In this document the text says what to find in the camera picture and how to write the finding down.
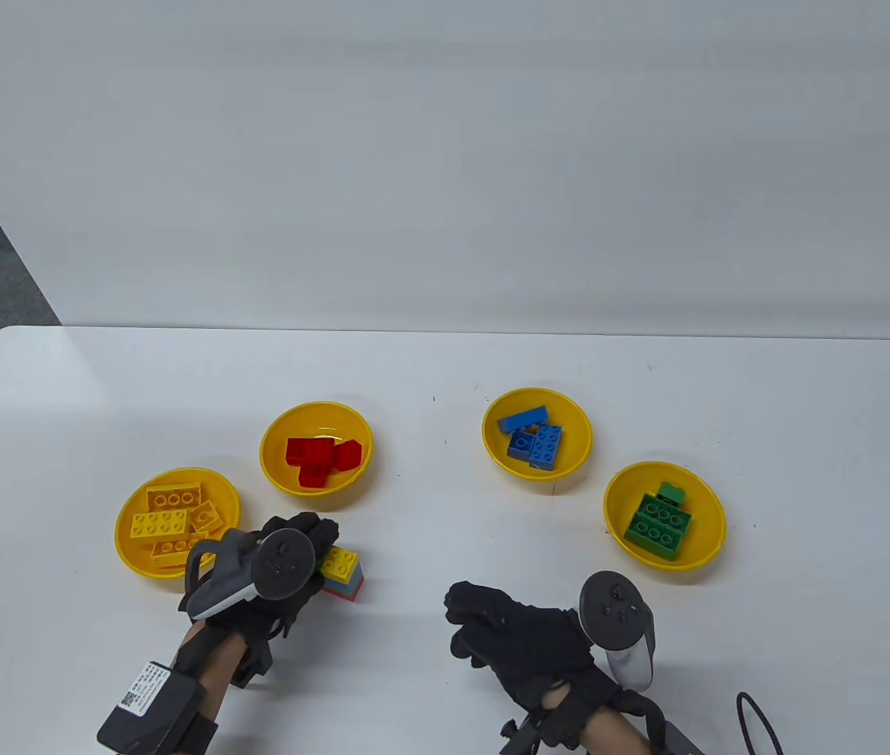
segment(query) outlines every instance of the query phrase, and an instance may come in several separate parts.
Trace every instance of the stacked lego bricks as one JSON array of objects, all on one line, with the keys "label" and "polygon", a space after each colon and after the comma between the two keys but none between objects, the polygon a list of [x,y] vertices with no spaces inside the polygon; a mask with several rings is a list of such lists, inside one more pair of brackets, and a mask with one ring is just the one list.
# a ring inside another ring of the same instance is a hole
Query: stacked lego bricks
[{"label": "stacked lego bricks", "polygon": [[319,572],[324,578],[323,590],[351,603],[354,603],[362,584],[365,583],[362,562],[358,554],[342,547],[334,546],[330,549],[329,556],[326,556]]},{"label": "stacked lego bricks", "polygon": [[129,538],[150,551],[156,567],[186,564],[191,547],[226,528],[214,504],[203,500],[200,483],[151,485],[147,511],[131,518]]},{"label": "stacked lego bricks", "polygon": [[288,438],[284,460],[299,467],[298,485],[326,488],[333,472],[348,472],[362,465],[365,449],[355,440],[337,443],[335,438]]},{"label": "stacked lego bricks", "polygon": [[682,510],[685,501],[686,490],[668,482],[661,483],[656,495],[644,493],[625,538],[665,561],[675,561],[693,520]]},{"label": "stacked lego bricks", "polygon": [[507,455],[527,461],[534,469],[552,472],[564,430],[549,424],[549,418],[546,407],[536,407],[498,420],[500,430],[511,436]]}]

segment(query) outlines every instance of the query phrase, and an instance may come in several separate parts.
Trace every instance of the yellow bowl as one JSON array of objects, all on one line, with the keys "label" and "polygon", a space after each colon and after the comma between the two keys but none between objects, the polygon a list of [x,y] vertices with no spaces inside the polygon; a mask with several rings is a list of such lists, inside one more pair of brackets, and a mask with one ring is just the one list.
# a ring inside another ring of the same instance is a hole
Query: yellow bowl
[{"label": "yellow bowl", "polygon": [[[227,481],[222,475],[219,475],[218,472],[198,467],[187,467],[185,469],[173,469],[171,472],[165,472],[150,479],[150,481],[145,482],[139,489],[135,490],[134,494],[127,500],[127,503],[124,503],[124,507],[121,508],[120,515],[117,518],[117,528],[114,535],[120,560],[141,576],[151,576],[151,578],[157,580],[170,580],[183,576],[183,572],[186,571],[186,565],[172,565],[171,567],[155,565],[153,560],[151,560],[150,544],[139,543],[130,538],[131,519],[134,514],[146,514],[148,511],[148,500],[144,489],[150,488],[153,485],[183,484],[199,484],[200,500],[209,500],[211,503],[214,503],[215,509],[225,522],[223,528],[219,529],[218,532],[211,533],[213,540],[221,538],[222,533],[226,529],[239,526],[239,518],[241,516],[239,493],[236,493],[236,488],[233,488],[232,483]],[[201,563],[209,565],[214,560],[214,556],[207,556]]]},{"label": "yellow bowl", "polygon": [[[549,422],[564,428],[552,472],[534,469],[527,461],[508,456],[511,436],[498,427],[498,420],[536,407],[546,407],[546,412],[550,414]],[[559,481],[580,469],[592,452],[592,423],[581,407],[563,393],[545,388],[520,388],[500,396],[487,409],[484,414],[484,446],[500,468],[516,477],[534,482]]]},{"label": "yellow bowl", "polygon": [[[355,440],[362,444],[362,465],[347,472],[333,471],[326,488],[302,488],[298,485],[298,467],[285,461],[288,438],[333,438],[337,443]],[[372,463],[376,444],[372,428],[351,407],[319,400],[287,410],[274,420],[259,442],[259,467],[276,488],[304,499],[318,499],[355,484]]]},{"label": "yellow bowl", "polygon": [[[626,540],[625,533],[644,493],[656,494],[662,482],[686,492],[682,510],[692,514],[675,561],[667,561]],[[689,469],[664,461],[644,461],[621,469],[609,482],[605,499],[606,526],[622,549],[642,564],[667,572],[690,572],[714,561],[728,538],[728,518],[714,490]]]}]

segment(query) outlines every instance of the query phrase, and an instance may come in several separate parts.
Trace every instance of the red lego brick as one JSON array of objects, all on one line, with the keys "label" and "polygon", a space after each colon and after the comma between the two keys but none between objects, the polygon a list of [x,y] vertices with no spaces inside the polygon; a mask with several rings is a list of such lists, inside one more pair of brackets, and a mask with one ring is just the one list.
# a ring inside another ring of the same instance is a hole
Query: red lego brick
[{"label": "red lego brick", "polygon": [[331,467],[336,445],[333,438],[288,438],[284,460],[293,467],[303,464]]},{"label": "red lego brick", "polygon": [[333,466],[333,449],[336,445],[333,438],[312,438],[305,446],[305,463]]},{"label": "red lego brick", "polygon": [[288,438],[284,452],[284,460],[293,467],[301,467],[305,463],[305,448],[311,438]]},{"label": "red lego brick", "polygon": [[362,444],[358,441],[344,441],[333,449],[333,468],[340,472],[355,469],[362,465]]},{"label": "red lego brick", "polygon": [[302,488],[326,488],[329,467],[322,464],[302,464],[298,472],[298,485]]}]

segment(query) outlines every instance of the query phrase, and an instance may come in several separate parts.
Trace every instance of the white wall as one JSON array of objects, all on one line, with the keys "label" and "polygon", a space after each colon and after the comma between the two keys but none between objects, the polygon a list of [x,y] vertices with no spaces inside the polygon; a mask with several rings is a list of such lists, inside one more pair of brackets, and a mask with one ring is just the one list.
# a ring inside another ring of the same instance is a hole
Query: white wall
[{"label": "white wall", "polygon": [[887,335],[888,0],[0,0],[64,322]]}]

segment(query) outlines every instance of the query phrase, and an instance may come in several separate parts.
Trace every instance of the black cable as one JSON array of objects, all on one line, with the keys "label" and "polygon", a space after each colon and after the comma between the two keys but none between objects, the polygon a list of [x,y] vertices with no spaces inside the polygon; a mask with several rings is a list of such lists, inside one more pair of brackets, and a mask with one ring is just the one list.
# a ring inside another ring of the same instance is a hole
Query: black cable
[{"label": "black cable", "polygon": [[766,729],[766,733],[770,736],[770,741],[773,743],[773,749],[777,752],[777,755],[784,755],[784,751],[780,748],[780,740],[777,739],[776,733],[773,731],[773,727],[770,726],[770,722],[767,719],[767,716],[763,713],[763,710],[756,704],[756,701],[750,697],[749,693],[739,693],[735,698],[735,709],[737,714],[739,714],[739,726],[742,727],[742,739],[746,741],[746,749],[749,750],[749,755],[756,755],[756,750],[753,748],[752,740],[749,739],[749,727],[746,726],[746,712],[742,707],[742,702],[745,701],[749,704],[749,707],[753,709],[755,714],[758,716],[760,723],[763,724],[764,729]]}]

